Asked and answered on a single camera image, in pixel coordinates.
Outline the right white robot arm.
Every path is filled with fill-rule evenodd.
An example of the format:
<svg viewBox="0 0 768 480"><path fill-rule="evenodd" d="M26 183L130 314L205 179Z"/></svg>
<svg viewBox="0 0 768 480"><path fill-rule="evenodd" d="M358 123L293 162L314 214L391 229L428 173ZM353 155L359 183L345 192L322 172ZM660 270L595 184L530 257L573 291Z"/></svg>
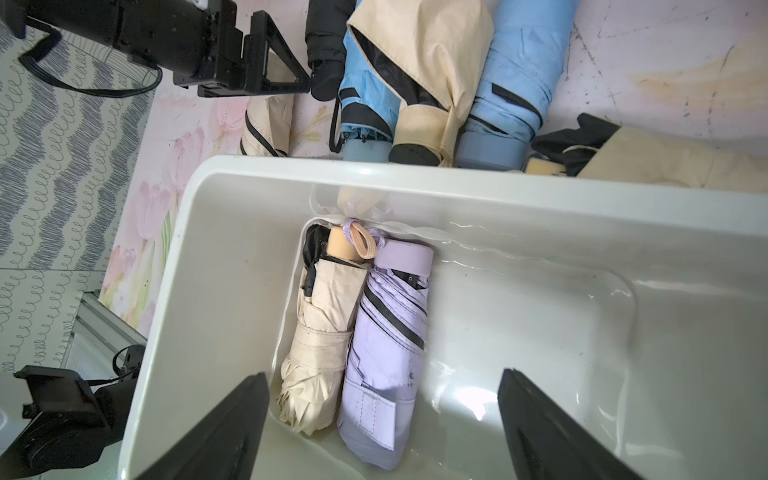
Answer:
<svg viewBox="0 0 768 480"><path fill-rule="evenodd" d="M73 370L32 365L13 374L30 399L20 407L23 429L2 452L2 478L84 468L123 438L144 348L123 351L131 360L114 379L86 381ZM246 377L141 478L249 478L269 400L265 374ZM518 478L637 478L522 372L504 371L498 404Z"/></svg>

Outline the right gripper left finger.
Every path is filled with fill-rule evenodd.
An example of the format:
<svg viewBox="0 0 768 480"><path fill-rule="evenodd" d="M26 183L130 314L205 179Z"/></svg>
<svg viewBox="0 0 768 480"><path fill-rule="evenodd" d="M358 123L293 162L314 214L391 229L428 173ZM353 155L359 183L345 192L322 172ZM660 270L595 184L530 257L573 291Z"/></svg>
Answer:
<svg viewBox="0 0 768 480"><path fill-rule="evenodd" d="M266 375L246 377L141 479L249 479L269 408Z"/></svg>

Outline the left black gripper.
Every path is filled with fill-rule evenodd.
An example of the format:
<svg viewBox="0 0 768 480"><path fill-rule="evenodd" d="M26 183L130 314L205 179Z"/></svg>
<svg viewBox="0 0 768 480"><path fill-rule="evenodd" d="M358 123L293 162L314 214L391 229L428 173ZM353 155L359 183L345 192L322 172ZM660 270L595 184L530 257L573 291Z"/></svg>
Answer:
<svg viewBox="0 0 768 480"><path fill-rule="evenodd" d="M189 1L122 1L120 7L119 50L133 63L172 72L177 86L196 87L200 96L310 91L310 76L266 11L251 15L244 39L233 1L210 1L205 10ZM288 70L287 80L270 77L276 71L270 55Z"/></svg>

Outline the beige umbrella black stripes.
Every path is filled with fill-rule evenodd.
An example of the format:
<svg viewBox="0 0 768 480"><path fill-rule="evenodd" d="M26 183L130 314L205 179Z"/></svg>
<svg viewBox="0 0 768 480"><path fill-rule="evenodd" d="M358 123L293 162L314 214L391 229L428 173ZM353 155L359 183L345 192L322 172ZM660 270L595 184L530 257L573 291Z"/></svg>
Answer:
<svg viewBox="0 0 768 480"><path fill-rule="evenodd" d="M255 157L287 157L293 107L293 94L250 97L238 152Z"/></svg>

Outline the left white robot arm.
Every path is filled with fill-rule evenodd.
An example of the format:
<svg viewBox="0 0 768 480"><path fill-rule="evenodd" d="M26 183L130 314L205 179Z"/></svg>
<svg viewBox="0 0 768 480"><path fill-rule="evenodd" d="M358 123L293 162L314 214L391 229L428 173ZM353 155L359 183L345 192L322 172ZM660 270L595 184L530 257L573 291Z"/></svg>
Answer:
<svg viewBox="0 0 768 480"><path fill-rule="evenodd" d="M41 66L70 32L126 55L133 64L173 74L202 98L307 93L310 77L271 16L257 11L250 30L236 26L232 1L4 1L1 20L18 39L44 33L19 61L56 88L69 84Z"/></svg>

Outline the cream umbrella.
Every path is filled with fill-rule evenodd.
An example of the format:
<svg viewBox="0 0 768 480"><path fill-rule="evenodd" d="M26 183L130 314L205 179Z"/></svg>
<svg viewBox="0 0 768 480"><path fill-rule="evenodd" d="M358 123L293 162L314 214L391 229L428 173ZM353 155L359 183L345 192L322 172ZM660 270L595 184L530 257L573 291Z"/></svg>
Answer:
<svg viewBox="0 0 768 480"><path fill-rule="evenodd" d="M279 419L296 433L310 436L336 417L357 305L378 250L376 235L356 219L306 230L296 327L277 396Z"/></svg>

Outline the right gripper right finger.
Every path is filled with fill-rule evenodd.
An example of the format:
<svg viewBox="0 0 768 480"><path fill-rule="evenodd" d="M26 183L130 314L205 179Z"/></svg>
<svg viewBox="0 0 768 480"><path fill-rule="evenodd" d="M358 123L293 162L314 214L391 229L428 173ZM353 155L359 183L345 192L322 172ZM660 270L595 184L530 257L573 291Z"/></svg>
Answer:
<svg viewBox="0 0 768 480"><path fill-rule="evenodd" d="M638 479L522 372L506 369L497 394L519 479Z"/></svg>

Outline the white plastic storage box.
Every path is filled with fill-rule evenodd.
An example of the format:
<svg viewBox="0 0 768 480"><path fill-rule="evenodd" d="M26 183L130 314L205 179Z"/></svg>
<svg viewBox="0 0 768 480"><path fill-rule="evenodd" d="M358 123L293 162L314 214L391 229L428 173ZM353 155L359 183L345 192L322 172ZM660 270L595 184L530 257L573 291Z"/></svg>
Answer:
<svg viewBox="0 0 768 480"><path fill-rule="evenodd" d="M344 218L341 193L435 254L398 478L514 476L496 401L505 369L647 479L766 477L765 195L217 156L183 198L120 478L247 376L278 390L303 234Z"/></svg>

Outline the lilac umbrella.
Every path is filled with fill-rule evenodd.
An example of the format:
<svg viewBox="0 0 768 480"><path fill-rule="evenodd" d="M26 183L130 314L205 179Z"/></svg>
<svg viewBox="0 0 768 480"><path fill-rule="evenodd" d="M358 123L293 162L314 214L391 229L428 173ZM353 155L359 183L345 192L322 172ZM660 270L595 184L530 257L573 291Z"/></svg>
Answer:
<svg viewBox="0 0 768 480"><path fill-rule="evenodd" d="M357 306L337 430L362 461L400 464L423 370L433 250L348 219L345 238L372 266Z"/></svg>

